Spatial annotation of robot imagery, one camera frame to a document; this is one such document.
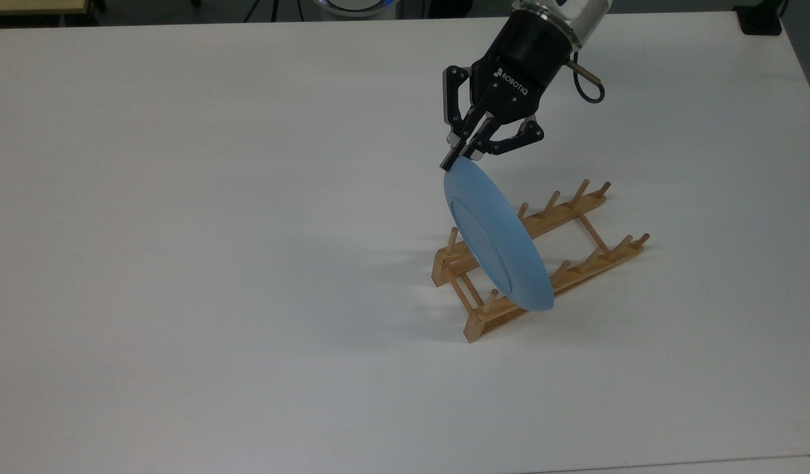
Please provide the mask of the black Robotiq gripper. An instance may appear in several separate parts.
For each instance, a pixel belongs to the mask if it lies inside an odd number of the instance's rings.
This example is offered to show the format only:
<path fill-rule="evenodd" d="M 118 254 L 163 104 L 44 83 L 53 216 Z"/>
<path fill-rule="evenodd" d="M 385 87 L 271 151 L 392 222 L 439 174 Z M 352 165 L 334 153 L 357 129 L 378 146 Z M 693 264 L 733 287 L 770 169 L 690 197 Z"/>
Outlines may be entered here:
<path fill-rule="evenodd" d="M 483 154 L 504 154 L 543 139 L 543 129 L 532 115 L 571 52 L 568 37 L 547 19 L 535 13 L 511 13 L 472 69 L 448 66 L 443 72 L 443 103 L 445 123 L 450 126 L 450 152 L 441 163 L 442 170 L 449 171 L 460 156 L 478 160 Z M 463 114 L 458 90 L 465 83 L 470 87 L 471 107 Z M 487 90 L 494 83 L 499 85 L 498 91 L 486 106 Z M 484 120 L 474 132 L 486 111 L 494 117 Z M 504 125 L 523 120 L 516 135 L 493 140 L 501 126 L 498 118 Z"/>

